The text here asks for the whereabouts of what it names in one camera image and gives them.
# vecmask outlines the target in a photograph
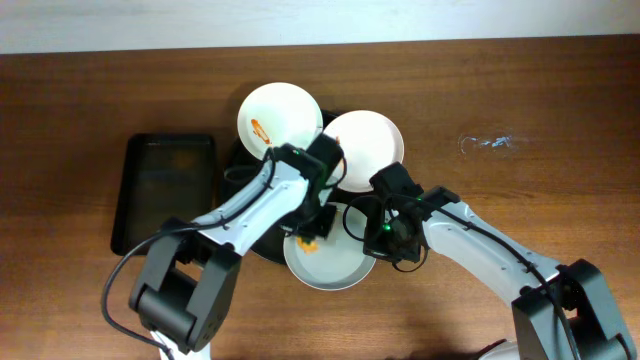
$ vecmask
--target orange food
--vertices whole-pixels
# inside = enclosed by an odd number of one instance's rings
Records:
[[[306,255],[309,255],[311,253],[318,251],[318,244],[316,244],[315,240],[305,241],[300,236],[298,236],[296,238],[296,244],[300,246],[300,248],[302,249],[302,251],[304,251]]]
[[[251,125],[253,126],[253,133],[258,135],[258,137],[264,141],[265,144],[271,145],[271,139],[269,139],[269,135],[264,131],[260,123],[256,119],[251,119]]]

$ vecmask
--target black cable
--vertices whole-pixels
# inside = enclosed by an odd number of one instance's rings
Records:
[[[344,212],[342,213],[342,227],[344,227],[344,231],[351,236],[352,238],[356,239],[356,240],[360,240],[360,241],[368,241],[370,239],[375,239],[378,236],[380,236],[380,234],[382,234],[382,226],[380,226],[378,228],[378,231],[376,231],[375,234],[373,234],[372,236],[368,237],[368,238],[361,238],[356,236],[354,233],[351,232],[351,230],[349,230],[349,228],[347,227],[347,213],[349,212],[349,209],[351,209],[353,207],[353,204],[358,201],[358,200],[362,200],[362,199],[376,199],[378,200],[378,202],[380,202],[380,205],[382,206],[382,209],[384,209],[384,206],[386,204],[386,200],[382,201],[380,200],[379,197],[377,197],[376,195],[364,195],[364,196],[360,196],[357,197],[353,200],[351,200],[349,202],[349,204],[347,204],[347,207],[344,209]],[[384,212],[382,212],[381,214],[382,216],[380,217],[380,220],[382,220],[382,222],[384,222]]]
[[[547,282],[547,280],[542,276],[542,274],[540,274],[540,272],[538,271],[538,269],[536,269],[536,267],[529,261],[527,260],[522,254],[520,254],[516,249],[514,249],[511,245],[507,244],[507,242],[505,242],[504,240],[502,240],[500,237],[490,233],[489,231],[478,227],[477,225],[475,225],[474,223],[472,223],[471,221],[466,221],[452,213],[450,213],[447,210],[442,209],[439,206],[433,205],[429,202],[426,201],[421,201],[419,199],[410,197],[410,196],[405,196],[405,195],[392,195],[393,197],[400,197],[400,198],[404,198],[407,200],[412,200],[414,202],[418,202],[421,205],[426,205],[427,207],[429,207],[432,210],[438,211],[441,214],[449,217],[450,219],[454,220],[455,222],[466,226],[467,228],[469,228],[470,230],[473,230],[477,233],[480,233],[486,237],[488,237],[489,239],[495,241],[496,243],[498,243],[500,246],[502,246],[503,248],[505,248],[507,251],[509,251],[516,259],[518,259],[518,261],[520,263],[522,263],[526,268],[527,271],[531,272],[533,274],[533,276],[535,276],[535,278],[538,280],[538,282],[540,282],[540,284],[542,285],[543,289],[546,292],[546,296],[549,299],[549,301],[551,301],[551,304],[553,305],[553,309],[556,312],[556,315],[560,318],[560,322],[562,323],[562,328],[564,329],[565,335],[567,337],[567,341],[569,342],[569,347],[571,348],[571,353],[573,354],[573,358],[576,360],[580,360],[580,352],[578,350],[578,344],[576,342],[575,337],[573,336],[573,331],[571,330],[571,325],[569,324],[569,320],[567,319],[567,316],[564,314],[564,310],[562,309],[562,306],[560,306],[560,304],[558,303],[558,300],[555,298],[555,296],[553,296],[552,292],[551,292],[551,287],[549,286],[549,283]]]
[[[340,176],[340,179],[338,179],[338,181],[336,181],[334,184],[325,185],[323,189],[337,188],[338,185],[340,185],[340,183],[342,182],[342,180],[344,180],[344,178],[347,176],[347,158],[343,157],[342,163],[344,164],[344,171],[342,172],[342,176]]]
[[[146,344],[149,344],[149,345],[152,345],[152,346],[155,346],[155,347],[159,348],[160,350],[162,350],[162,352],[165,353],[165,355],[167,356],[167,358],[169,360],[174,360],[173,354],[171,354],[171,349],[167,345],[165,345],[163,343],[160,343],[158,341],[155,341],[153,339],[150,339],[150,338],[148,338],[146,336],[140,335],[140,334],[138,334],[138,333],[136,333],[136,332],[134,332],[134,331],[132,331],[130,329],[127,329],[126,327],[122,326],[121,324],[119,324],[118,322],[113,320],[113,318],[109,314],[109,310],[107,308],[107,299],[109,297],[109,292],[111,291],[111,286],[113,285],[116,277],[120,273],[120,270],[122,270],[122,268],[129,261],[129,259],[131,259],[134,255],[136,255],[138,252],[140,252],[140,250],[142,248],[146,247],[147,245],[151,245],[153,242],[155,242],[158,239],[163,238],[163,237],[165,237],[167,235],[178,234],[178,233],[186,233],[186,232],[195,232],[195,231],[213,229],[213,228],[216,228],[216,227],[224,226],[225,224],[228,224],[229,222],[233,221],[235,218],[240,216],[240,214],[245,212],[251,205],[253,205],[253,203],[255,203],[267,191],[267,189],[269,189],[269,185],[271,184],[271,181],[273,180],[273,176],[275,175],[275,172],[276,172],[276,159],[275,159],[275,154],[273,152],[273,149],[271,149],[271,148],[269,148],[267,150],[267,153],[265,154],[265,157],[263,159],[263,164],[266,163],[268,158],[271,159],[271,173],[269,174],[269,177],[268,177],[267,181],[265,181],[264,187],[247,204],[245,204],[242,208],[240,208],[234,214],[232,214],[231,216],[229,216],[226,219],[222,218],[222,219],[220,219],[219,221],[216,221],[213,224],[198,225],[198,224],[193,224],[192,223],[192,224],[185,225],[185,226],[179,227],[179,228],[174,228],[174,229],[169,229],[169,230],[162,230],[162,231],[157,232],[156,234],[152,235],[148,239],[144,240],[140,244],[138,244],[136,247],[131,249],[127,254],[125,254],[122,257],[122,259],[120,259],[118,264],[116,264],[115,268],[113,269],[113,271],[111,272],[111,274],[107,278],[107,281],[104,284],[104,288],[102,289],[102,296],[100,297],[100,308],[102,310],[102,316],[107,321],[107,323],[109,325],[111,325],[111,327],[113,327],[114,329],[120,331],[121,333],[123,333],[125,335],[128,335],[128,336],[130,336],[130,337],[132,337],[132,338],[134,338],[136,340],[140,340],[140,341],[142,341],[142,342],[144,342]]]
[[[295,229],[292,229],[291,231],[285,231],[284,232],[284,237],[290,237],[290,236],[297,236],[298,235],[298,231],[300,231],[300,228],[303,227],[304,225],[307,225],[308,223],[310,223],[311,221],[313,221],[314,218],[313,217],[309,217],[305,220],[302,220],[298,223],[296,223],[296,227]]]
[[[238,171],[248,171],[248,170],[252,171],[252,174],[249,176],[245,176],[241,179],[232,179],[231,177],[229,177],[231,174],[236,173]],[[227,182],[230,182],[232,184],[244,185],[247,182],[251,181],[251,179],[253,179],[258,172],[260,172],[260,167],[257,165],[237,165],[237,166],[232,166],[230,168],[225,169],[224,172],[222,173],[222,177]]]
[[[418,264],[418,266],[414,267],[411,270],[402,270],[402,269],[400,269],[398,267],[398,263],[391,263],[391,266],[393,266],[394,269],[396,269],[396,270],[398,270],[400,272],[403,272],[403,273],[414,272],[414,271],[420,269],[422,267],[422,265],[424,265],[424,263],[427,262],[427,248],[422,244],[420,244],[420,246],[424,248],[424,256],[422,257],[422,261],[420,261],[420,264]]]

